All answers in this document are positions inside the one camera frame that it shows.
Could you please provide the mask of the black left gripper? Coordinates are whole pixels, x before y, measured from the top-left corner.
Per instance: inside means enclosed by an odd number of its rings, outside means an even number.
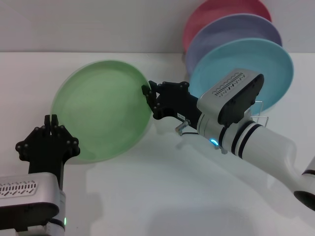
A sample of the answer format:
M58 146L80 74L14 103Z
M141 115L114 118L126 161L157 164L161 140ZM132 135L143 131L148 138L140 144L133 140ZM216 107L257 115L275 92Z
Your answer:
M59 126L56 114L45 115L44 126L36 127L15 150L22 161L29 162L29 173L51 173L57 177L59 189L63 189L65 163L80 154L79 140L67 129Z

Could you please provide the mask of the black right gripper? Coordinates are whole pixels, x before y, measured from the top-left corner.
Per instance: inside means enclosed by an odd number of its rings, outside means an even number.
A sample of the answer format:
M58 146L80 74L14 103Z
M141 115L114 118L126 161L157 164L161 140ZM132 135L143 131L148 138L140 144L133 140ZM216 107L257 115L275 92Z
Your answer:
M148 105L152 106L154 119L174 117L180 121L189 120L192 128L197 127L201 111L197 108L198 99L189 93L188 82L149 81L150 86L142 85L142 93Z

